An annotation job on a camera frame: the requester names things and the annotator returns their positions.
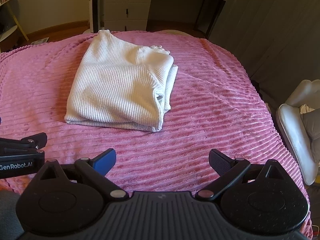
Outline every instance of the desk leg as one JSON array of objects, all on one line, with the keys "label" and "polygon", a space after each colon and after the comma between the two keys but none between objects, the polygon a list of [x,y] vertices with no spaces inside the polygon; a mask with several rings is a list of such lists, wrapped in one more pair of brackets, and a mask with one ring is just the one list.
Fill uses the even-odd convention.
[{"label": "desk leg", "polygon": [[11,10],[11,7],[9,5],[9,3],[6,3],[7,4],[7,8],[8,8],[8,11],[11,15],[11,17],[14,19],[14,22],[16,23],[16,25],[18,26],[19,30],[21,31],[22,35],[24,36],[24,38],[26,39],[26,41],[29,41],[29,38],[27,37],[27,35],[25,34],[25,32],[22,30],[22,27],[20,25],[20,23],[18,22],[18,19],[16,18],[16,16],[13,14],[13,11]]}]

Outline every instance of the wooden floor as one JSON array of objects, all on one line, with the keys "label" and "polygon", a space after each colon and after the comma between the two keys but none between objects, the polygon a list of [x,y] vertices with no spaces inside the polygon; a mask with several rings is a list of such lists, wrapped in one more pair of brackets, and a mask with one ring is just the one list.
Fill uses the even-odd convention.
[{"label": "wooden floor", "polygon": [[[66,38],[82,34],[87,29],[87,26],[78,26],[75,28],[66,26],[66,28],[63,30],[51,30],[50,28],[48,28],[47,31],[41,30],[39,32],[29,34],[29,41],[22,41],[20,43],[20,46],[29,45],[33,41],[37,41],[46,37],[49,37],[48,42],[61,41]],[[204,34],[202,32],[193,30],[193,24],[168,21],[148,21],[147,31],[157,32],[161,30],[178,30],[188,33],[197,38],[204,38]]]}]

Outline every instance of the white nightstand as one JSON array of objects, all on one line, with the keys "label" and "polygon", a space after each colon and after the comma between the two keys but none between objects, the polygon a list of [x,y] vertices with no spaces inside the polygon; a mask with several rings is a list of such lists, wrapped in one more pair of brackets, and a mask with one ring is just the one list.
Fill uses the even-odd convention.
[{"label": "white nightstand", "polygon": [[145,31],[151,0],[105,0],[104,28],[111,31]]}]

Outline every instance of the black device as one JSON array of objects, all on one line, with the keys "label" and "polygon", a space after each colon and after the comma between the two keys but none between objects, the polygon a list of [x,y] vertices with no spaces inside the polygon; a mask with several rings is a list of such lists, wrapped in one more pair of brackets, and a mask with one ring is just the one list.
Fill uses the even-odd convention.
[{"label": "black device", "polygon": [[276,160],[250,164],[212,149],[209,163],[220,177],[195,197],[130,197],[104,177],[115,163],[113,149],[74,164],[46,162],[17,202],[19,240],[306,239],[299,229],[308,202]]},{"label": "black device", "polygon": [[0,138],[0,179],[36,173],[44,165],[46,133],[21,140]]}]

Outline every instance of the chair backrest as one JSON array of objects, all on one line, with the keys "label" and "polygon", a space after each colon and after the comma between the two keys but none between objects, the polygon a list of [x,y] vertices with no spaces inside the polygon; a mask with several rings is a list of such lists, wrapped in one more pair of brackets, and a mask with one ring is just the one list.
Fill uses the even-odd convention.
[{"label": "chair backrest", "polygon": [[307,104],[313,109],[320,108],[320,80],[302,80],[285,103],[292,107]]}]

